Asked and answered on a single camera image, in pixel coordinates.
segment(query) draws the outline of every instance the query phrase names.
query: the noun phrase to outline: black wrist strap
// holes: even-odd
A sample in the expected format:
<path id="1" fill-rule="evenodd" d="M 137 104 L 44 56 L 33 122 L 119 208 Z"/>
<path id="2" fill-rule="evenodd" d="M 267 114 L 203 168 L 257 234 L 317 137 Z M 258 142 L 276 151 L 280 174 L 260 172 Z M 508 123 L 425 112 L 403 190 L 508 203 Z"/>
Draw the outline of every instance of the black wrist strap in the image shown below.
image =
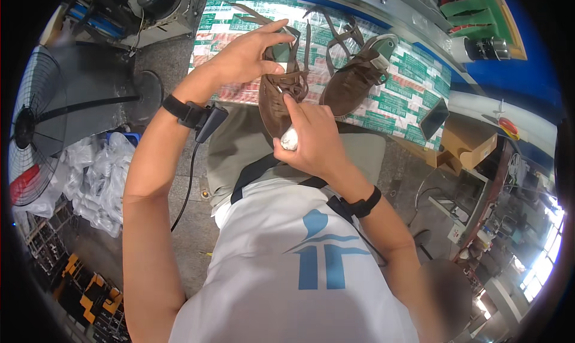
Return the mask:
<path id="1" fill-rule="evenodd" d="M 162 107 L 178 118 L 178 123 L 195 130 L 196 125 L 202 119 L 206 108 L 193 102 L 183 103 L 172 95 L 166 97 Z"/>
<path id="2" fill-rule="evenodd" d="M 349 207 L 351 214 L 355 215 L 357 218 L 363 218 L 365 216 L 368 216 L 371 213 L 373 207 L 376 206 L 376 204 L 379 202 L 380 199 L 381 199 L 381 191 L 376 186 L 373 186 L 373 193 L 371 194 L 371 196 L 369 196 L 367 201 L 361 199 L 355 203 L 347 203 L 346 200 L 341 198 L 342 202 L 347 203 L 347 206 Z"/>

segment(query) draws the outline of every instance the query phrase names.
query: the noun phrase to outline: shoe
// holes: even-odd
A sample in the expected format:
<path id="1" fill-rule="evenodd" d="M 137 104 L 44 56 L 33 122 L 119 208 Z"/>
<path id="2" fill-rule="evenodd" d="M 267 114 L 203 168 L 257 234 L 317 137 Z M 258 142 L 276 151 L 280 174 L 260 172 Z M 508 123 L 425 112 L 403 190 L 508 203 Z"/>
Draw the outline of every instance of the shoe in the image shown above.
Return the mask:
<path id="1" fill-rule="evenodd" d="M 240 16 L 239 18 L 243 21 L 253 22 L 260 25 L 266 25 L 273 22 L 245 5 L 233 2 L 227 3 L 234 7 L 238 7 L 253 16 Z M 266 48 L 263 52 L 263 59 L 275 62 L 286 62 L 286 73 L 265 74 L 262 76 L 262 80 L 259 84 L 259 113 L 270 136 L 277 138 L 282 137 L 291 126 L 291 118 L 287 111 L 288 108 L 284 103 L 284 93 L 289 93 L 298 103 L 302 102 L 308 95 L 308 43 L 311 39 L 311 26 L 308 22 L 306 28 L 304 70 L 299 69 L 299 65 L 296 60 L 299 36 L 301 33 L 295 28 L 289 26 L 285 26 L 284 29 L 296 37 L 295 42 L 281 43 L 279 45 Z"/>
<path id="2" fill-rule="evenodd" d="M 312 8 L 309 12 L 318 11 L 324 14 L 334 39 L 328 43 L 326 63 L 331 79 L 320 96 L 320 104 L 328 105 L 335 117 L 342 117 L 361 105 L 374 85 L 381 85 L 389 78 L 387 71 L 389 59 L 399 40 L 393 34 L 374 36 L 363 42 L 363 36 L 357 28 L 353 17 L 348 16 L 349 25 L 345 25 L 345 32 L 337 33 L 327 12 L 322 8 Z M 349 53 L 344 40 L 352 38 L 360 47 L 355 55 Z M 348 59 L 345 66 L 336 69 L 332 63 L 329 49 L 340 45 Z"/>

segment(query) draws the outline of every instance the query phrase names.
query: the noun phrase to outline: brown shoelace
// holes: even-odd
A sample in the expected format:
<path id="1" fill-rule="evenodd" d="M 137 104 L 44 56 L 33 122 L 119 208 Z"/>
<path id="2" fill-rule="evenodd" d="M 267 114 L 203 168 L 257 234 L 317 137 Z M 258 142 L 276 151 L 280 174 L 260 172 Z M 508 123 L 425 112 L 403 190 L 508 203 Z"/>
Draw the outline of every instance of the brown shoelace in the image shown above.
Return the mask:
<path id="1" fill-rule="evenodd" d="M 264 17 L 245 5 L 237 4 L 234 2 L 226 2 L 229 5 L 238 7 L 253 17 L 238 16 L 241 20 L 246 22 L 253 22 L 259 25 L 266 25 L 273 22 L 271 19 Z M 304 70 L 300 70 L 296 60 L 297 49 L 299 47 L 299 37 L 301 33 L 293 27 L 285 26 L 285 28 L 296 37 L 296 41 L 290 48 L 289 58 L 287 60 L 287 68 L 285 74 L 265 74 L 262 76 L 261 84 L 269 84 L 278 90 L 278 98 L 272 100 L 271 107 L 276 117 L 289 116 L 287 107 L 285 106 L 282 93 L 289 93 L 296 102 L 302 102 L 308 95 L 309 88 L 307 77 L 309 73 L 309 42 L 311 40 L 311 26 L 308 22 L 306 26 L 305 35 L 305 51 L 304 51 Z M 271 47 L 266 48 L 263 54 L 263 59 L 274 61 L 273 51 Z"/>
<path id="2" fill-rule="evenodd" d="M 346 57 L 348 59 L 350 59 L 354 55 L 349 53 L 349 49 L 347 48 L 344 41 L 351 38 L 360 47 L 363 47 L 363 45 L 364 45 L 363 35 L 362 35 L 361 31 L 359 30 L 359 27 L 357 26 L 355 19 L 352 16 L 346 15 L 346 18 L 349 21 L 349 24 L 347 24 L 343 27 L 345 32 L 343 32 L 342 34 L 339 34 L 338 31 L 335 29 L 334 23 L 331 21 L 331 18 L 329 16 L 329 14 L 327 13 L 326 9 L 324 9 L 323 7 L 320 7 L 320 6 L 314 6 L 305 13 L 304 17 L 307 16 L 308 14 L 310 14 L 311 12 L 319 12 L 319 13 L 324 15 L 324 17 L 326 18 L 326 21 L 327 21 L 327 25 L 329 26 L 329 29 L 331 30 L 331 34 L 334 36 L 334 38 L 328 42 L 327 50 L 326 50 L 327 69 L 329 71 L 329 75 L 334 75 L 334 71 L 340 70 L 340 68 L 337 68 L 334 66 L 334 63 L 331 59 L 331 54 L 329 53 L 329 50 L 332 47 L 334 47 L 335 45 L 340 45 L 341 48 L 343 49 L 343 52 L 346 54 Z"/>

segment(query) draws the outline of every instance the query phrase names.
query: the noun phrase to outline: smartphone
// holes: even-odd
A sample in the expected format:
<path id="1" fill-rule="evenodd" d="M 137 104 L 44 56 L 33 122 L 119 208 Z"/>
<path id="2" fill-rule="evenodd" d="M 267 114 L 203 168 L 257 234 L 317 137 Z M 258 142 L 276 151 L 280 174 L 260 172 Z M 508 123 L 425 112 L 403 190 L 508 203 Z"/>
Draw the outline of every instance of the smartphone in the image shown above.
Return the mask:
<path id="1" fill-rule="evenodd" d="M 435 107 L 430 109 L 419 123 L 423 138 L 430 140 L 448 117 L 449 110 L 447 109 L 447 104 L 444 99 L 439 99 Z"/>

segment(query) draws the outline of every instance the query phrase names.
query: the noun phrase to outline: white cloth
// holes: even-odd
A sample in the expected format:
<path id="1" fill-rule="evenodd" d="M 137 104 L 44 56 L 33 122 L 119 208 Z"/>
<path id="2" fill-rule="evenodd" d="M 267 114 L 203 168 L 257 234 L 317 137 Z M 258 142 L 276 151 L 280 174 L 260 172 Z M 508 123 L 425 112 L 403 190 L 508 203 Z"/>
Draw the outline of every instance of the white cloth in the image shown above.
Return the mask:
<path id="1" fill-rule="evenodd" d="M 170 342 L 418 342 L 332 193 L 285 179 L 257 182 L 220 207 L 203 288 Z"/>

